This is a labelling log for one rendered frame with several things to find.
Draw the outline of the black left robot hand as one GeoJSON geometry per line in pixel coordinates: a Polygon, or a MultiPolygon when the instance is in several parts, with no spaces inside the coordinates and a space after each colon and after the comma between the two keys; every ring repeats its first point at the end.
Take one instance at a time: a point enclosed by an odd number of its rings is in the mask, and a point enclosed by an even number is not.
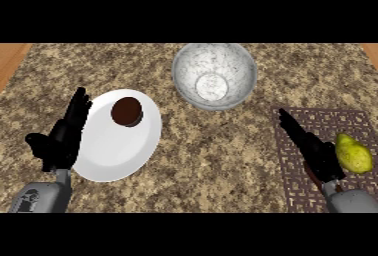
{"type": "Polygon", "coordinates": [[[78,87],[69,101],[65,116],[55,123],[47,135],[29,133],[25,136],[32,155],[41,159],[43,172],[69,170],[78,156],[83,128],[87,121],[91,101],[86,88],[78,87]]]}

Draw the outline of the grey marbled bowl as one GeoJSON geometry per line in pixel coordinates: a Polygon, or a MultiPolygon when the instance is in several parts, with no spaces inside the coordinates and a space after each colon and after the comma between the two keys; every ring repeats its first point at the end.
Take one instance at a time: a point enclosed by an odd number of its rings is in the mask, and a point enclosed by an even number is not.
{"type": "Polygon", "coordinates": [[[189,43],[171,64],[171,78],[183,99],[199,109],[238,106],[257,83],[257,65],[238,43],[189,43]]]}

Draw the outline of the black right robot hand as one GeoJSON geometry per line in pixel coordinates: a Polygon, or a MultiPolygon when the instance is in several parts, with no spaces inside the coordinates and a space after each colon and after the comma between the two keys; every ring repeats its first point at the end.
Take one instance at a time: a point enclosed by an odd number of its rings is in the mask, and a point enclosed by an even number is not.
{"type": "Polygon", "coordinates": [[[344,179],[345,174],[337,159],[335,145],[331,142],[323,142],[311,132],[303,129],[283,108],[279,109],[279,120],[279,125],[300,149],[317,180],[326,183],[332,180],[344,179]]]}

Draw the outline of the yellow-green pear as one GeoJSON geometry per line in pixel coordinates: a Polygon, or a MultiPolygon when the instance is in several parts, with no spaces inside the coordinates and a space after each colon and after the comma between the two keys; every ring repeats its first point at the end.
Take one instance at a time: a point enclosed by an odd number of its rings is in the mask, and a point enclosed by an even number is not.
{"type": "Polygon", "coordinates": [[[341,166],[353,173],[372,171],[373,159],[368,147],[345,133],[337,135],[335,153],[341,166]]]}

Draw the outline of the brown patterned placemat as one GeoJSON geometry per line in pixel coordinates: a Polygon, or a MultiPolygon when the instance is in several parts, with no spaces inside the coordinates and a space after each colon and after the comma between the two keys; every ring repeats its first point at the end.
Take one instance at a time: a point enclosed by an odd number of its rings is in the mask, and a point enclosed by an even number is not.
{"type": "MultiPolygon", "coordinates": [[[[275,107],[272,112],[288,211],[329,212],[322,194],[323,182],[314,177],[300,149],[279,125],[279,108],[275,107]]],[[[378,200],[378,135],[365,112],[291,107],[286,108],[286,112],[303,129],[311,132],[323,142],[335,145],[337,135],[345,133],[368,147],[373,159],[372,171],[356,174],[341,167],[345,178],[332,181],[338,184],[337,191],[360,189],[378,200]]]]}

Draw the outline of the brown chocolate cupcake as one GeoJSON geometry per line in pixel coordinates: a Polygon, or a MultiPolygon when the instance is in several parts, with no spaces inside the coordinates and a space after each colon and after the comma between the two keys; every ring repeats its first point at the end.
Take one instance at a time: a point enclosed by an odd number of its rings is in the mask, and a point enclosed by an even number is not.
{"type": "Polygon", "coordinates": [[[121,98],[111,109],[114,122],[125,127],[134,127],[143,118],[142,104],[134,97],[121,98]]]}

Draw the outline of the white plate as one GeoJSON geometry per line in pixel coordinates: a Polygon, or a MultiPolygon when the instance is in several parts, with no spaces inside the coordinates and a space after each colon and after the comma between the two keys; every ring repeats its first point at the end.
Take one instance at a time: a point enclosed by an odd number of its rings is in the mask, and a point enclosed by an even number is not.
{"type": "Polygon", "coordinates": [[[137,90],[108,91],[91,102],[72,168],[87,180],[112,182],[131,175],[153,154],[161,137],[161,114],[153,100],[137,90]],[[142,105],[143,117],[134,127],[118,125],[111,117],[114,104],[124,97],[136,98],[142,105]]]}

